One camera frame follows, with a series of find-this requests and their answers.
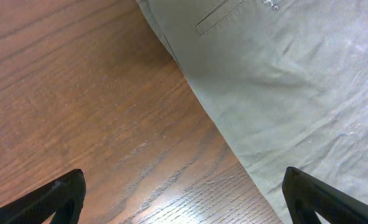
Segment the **pants pocket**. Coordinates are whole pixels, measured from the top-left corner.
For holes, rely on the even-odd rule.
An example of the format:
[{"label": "pants pocket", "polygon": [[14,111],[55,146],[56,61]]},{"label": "pants pocket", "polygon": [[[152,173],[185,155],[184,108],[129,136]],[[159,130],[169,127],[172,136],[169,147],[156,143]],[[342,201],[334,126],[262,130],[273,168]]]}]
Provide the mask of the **pants pocket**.
[{"label": "pants pocket", "polygon": [[215,7],[208,15],[206,15],[197,25],[195,30],[199,35],[205,34],[208,30],[213,28],[225,17],[239,7],[245,0],[223,0],[217,7]]}]

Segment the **wood grain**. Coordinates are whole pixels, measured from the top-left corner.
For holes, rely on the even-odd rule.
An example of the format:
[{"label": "wood grain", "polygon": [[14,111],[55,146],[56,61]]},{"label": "wood grain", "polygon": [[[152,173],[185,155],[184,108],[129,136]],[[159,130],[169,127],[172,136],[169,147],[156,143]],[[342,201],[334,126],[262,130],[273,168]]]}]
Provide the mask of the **wood grain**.
[{"label": "wood grain", "polygon": [[133,0],[0,0],[0,206],[74,169],[80,223],[280,223]]}]

